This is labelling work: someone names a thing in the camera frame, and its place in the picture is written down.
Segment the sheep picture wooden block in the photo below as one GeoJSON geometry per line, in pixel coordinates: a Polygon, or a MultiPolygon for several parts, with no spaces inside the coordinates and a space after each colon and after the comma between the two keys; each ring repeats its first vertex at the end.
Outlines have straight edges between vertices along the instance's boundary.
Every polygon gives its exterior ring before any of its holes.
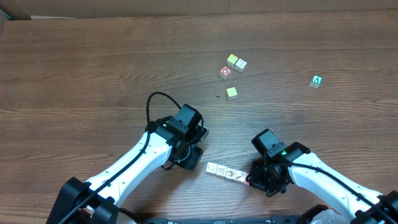
{"type": "Polygon", "coordinates": [[[206,165],[206,173],[215,175],[217,167],[218,167],[217,164],[208,162],[206,165]]]}

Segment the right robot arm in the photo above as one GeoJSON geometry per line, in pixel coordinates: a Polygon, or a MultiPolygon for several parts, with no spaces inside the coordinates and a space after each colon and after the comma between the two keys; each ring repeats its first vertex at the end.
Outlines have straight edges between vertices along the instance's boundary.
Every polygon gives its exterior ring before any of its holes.
{"type": "Polygon", "coordinates": [[[324,201],[305,212],[298,223],[397,223],[397,192],[383,195],[363,187],[326,165],[308,147],[286,145],[265,129],[251,141],[262,156],[252,163],[247,182],[271,197],[289,184],[324,201]]]}

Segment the white bone wooden block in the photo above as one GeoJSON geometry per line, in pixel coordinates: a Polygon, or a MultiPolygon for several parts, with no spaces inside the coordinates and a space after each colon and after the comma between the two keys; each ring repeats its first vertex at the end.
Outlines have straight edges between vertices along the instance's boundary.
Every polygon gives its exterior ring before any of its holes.
{"type": "Polygon", "coordinates": [[[240,73],[243,73],[246,66],[247,66],[247,62],[244,61],[243,59],[239,58],[238,61],[234,65],[234,69],[240,73]]]}

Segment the yellow top wooden block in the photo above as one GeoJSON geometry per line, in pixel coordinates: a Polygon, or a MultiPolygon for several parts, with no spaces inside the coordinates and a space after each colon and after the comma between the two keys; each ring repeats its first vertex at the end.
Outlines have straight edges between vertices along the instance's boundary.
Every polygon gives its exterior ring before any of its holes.
{"type": "Polygon", "coordinates": [[[234,68],[234,66],[238,60],[239,60],[239,57],[237,57],[234,54],[230,54],[226,60],[226,64],[227,64],[227,66],[234,68]]]}

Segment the acorn picture wooden block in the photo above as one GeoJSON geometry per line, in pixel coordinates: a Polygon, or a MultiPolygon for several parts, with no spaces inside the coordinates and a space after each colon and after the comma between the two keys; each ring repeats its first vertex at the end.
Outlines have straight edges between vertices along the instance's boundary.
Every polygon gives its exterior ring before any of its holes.
{"type": "Polygon", "coordinates": [[[227,167],[224,177],[225,177],[225,179],[234,181],[235,177],[236,177],[236,169],[227,167]]]}

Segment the hammer picture wooden block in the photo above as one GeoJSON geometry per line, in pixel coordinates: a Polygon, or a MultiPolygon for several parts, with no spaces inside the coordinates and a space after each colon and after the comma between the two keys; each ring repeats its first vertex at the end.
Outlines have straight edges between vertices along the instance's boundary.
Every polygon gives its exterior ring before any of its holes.
{"type": "Polygon", "coordinates": [[[234,176],[234,181],[246,184],[246,177],[248,173],[245,171],[237,170],[234,176]]]}

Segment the green letter wooden block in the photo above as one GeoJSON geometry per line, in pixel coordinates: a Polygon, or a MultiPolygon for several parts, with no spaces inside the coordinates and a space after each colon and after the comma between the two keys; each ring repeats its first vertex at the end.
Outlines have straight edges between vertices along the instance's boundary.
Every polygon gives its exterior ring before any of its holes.
{"type": "Polygon", "coordinates": [[[320,77],[318,75],[314,75],[312,80],[311,80],[311,82],[310,82],[310,84],[309,84],[309,86],[312,87],[312,88],[318,88],[318,87],[321,86],[322,81],[323,81],[322,77],[320,77]]]}

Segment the yellow letter C block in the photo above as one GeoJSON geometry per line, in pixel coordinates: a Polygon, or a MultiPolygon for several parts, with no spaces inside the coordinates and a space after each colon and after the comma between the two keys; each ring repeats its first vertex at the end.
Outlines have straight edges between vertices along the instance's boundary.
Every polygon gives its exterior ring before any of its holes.
{"type": "Polygon", "coordinates": [[[227,95],[228,100],[236,99],[237,95],[238,95],[236,88],[235,87],[227,88],[226,95],[227,95]]]}

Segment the red letter wooden block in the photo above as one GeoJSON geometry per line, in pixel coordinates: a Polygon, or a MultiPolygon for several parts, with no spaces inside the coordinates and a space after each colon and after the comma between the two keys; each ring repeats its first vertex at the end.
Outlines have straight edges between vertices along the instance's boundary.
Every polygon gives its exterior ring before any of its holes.
{"type": "Polygon", "coordinates": [[[222,79],[226,80],[230,75],[231,75],[231,70],[229,69],[229,67],[224,66],[220,69],[219,76],[222,79]]]}

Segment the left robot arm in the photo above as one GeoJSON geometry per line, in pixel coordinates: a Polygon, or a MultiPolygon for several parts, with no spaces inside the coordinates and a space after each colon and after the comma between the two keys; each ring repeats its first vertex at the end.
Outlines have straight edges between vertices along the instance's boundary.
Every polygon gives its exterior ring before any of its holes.
{"type": "Polygon", "coordinates": [[[197,147],[208,128],[203,116],[184,104],[175,116],[151,121],[139,142],[113,165],[85,182],[72,177],[61,188],[48,223],[134,223],[120,207],[155,169],[170,162],[195,170],[203,154],[197,147]]]}

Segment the letter M wooden block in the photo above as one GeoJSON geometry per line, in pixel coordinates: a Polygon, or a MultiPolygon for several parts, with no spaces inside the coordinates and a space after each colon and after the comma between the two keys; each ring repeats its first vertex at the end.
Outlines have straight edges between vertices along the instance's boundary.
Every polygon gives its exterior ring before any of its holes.
{"type": "Polygon", "coordinates": [[[226,171],[227,171],[227,167],[226,166],[218,164],[217,167],[216,167],[215,175],[224,178],[225,175],[226,175],[226,171]]]}

